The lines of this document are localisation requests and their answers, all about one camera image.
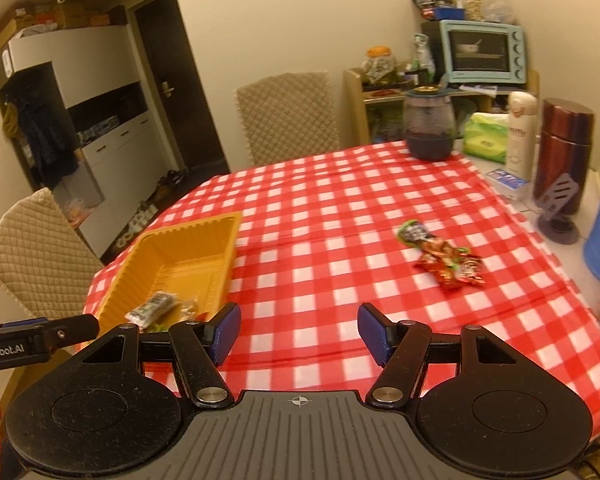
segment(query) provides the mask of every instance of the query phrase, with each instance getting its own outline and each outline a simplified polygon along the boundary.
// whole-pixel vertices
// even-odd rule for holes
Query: red thermos
[[[566,215],[580,207],[589,169],[594,113],[586,106],[564,99],[545,99],[538,171],[534,184],[537,201],[563,173],[569,173],[580,189],[561,209]]]

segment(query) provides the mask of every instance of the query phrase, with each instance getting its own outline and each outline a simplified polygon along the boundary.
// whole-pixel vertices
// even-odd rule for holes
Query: beige chair
[[[81,314],[101,268],[47,188],[0,219],[0,286],[34,317]]]
[[[266,77],[238,88],[235,96],[255,166],[338,149],[326,72]]]

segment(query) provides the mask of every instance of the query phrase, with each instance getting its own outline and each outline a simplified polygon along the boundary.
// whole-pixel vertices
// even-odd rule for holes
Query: dark brown door
[[[184,163],[224,159],[177,0],[154,0],[136,10],[136,20]]]

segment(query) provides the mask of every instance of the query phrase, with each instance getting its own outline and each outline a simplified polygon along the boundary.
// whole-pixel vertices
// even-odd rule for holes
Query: oven glass window
[[[454,70],[509,72],[509,36],[498,32],[449,32]]]

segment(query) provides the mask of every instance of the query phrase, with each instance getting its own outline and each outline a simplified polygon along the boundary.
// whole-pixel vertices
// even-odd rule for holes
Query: white thermos
[[[509,94],[509,135],[507,163],[509,173],[531,181],[538,126],[538,100],[526,92]]]

